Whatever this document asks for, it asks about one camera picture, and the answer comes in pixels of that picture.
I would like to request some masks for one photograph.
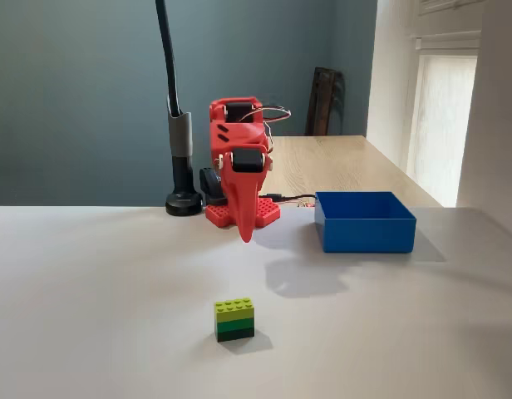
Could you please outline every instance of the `wire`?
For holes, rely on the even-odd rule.
[[[266,195],[260,195],[259,198],[270,198],[273,200],[273,202],[286,202],[286,201],[293,201],[293,200],[300,200],[301,198],[317,198],[313,194],[302,194],[302,195],[295,195],[294,197],[284,197],[281,194],[266,194]]]
[[[165,0],[156,0],[156,13],[158,14],[160,35],[162,36],[162,45],[164,47],[165,67],[167,69],[167,105],[171,116],[176,118],[182,115],[182,111],[179,107],[179,97],[177,96],[176,90],[175,56],[173,55],[170,25],[167,20],[167,11],[165,10]]]

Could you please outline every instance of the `blue plastic bin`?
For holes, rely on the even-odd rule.
[[[316,193],[324,252],[410,253],[416,218],[391,192]]]

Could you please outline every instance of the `red lego baseplate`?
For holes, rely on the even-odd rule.
[[[270,198],[258,198],[258,213],[256,215],[256,227],[262,228],[271,224],[280,217],[280,207]],[[217,227],[227,227],[236,224],[234,217],[229,212],[228,205],[206,207],[206,218]]]

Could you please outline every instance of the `wooden table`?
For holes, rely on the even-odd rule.
[[[275,137],[273,171],[262,193],[392,191],[405,206],[441,205],[365,137]]]

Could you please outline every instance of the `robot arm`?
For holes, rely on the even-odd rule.
[[[263,110],[266,109],[282,111],[284,116],[265,119]],[[269,155],[272,141],[266,135],[265,128],[270,121],[288,118],[291,113],[282,107],[263,107],[256,98],[247,97],[214,101],[209,115],[212,161],[220,179],[210,183],[204,177],[203,184],[201,171],[201,187],[209,203],[209,193],[217,193],[220,181],[228,204],[223,205],[222,209],[209,206],[206,215],[219,227],[236,224],[242,240],[248,242],[255,227],[263,227],[280,215],[279,207],[272,200],[258,197],[268,171],[273,168],[273,159]],[[261,209],[258,211],[259,206],[265,209],[266,214],[262,214]]]

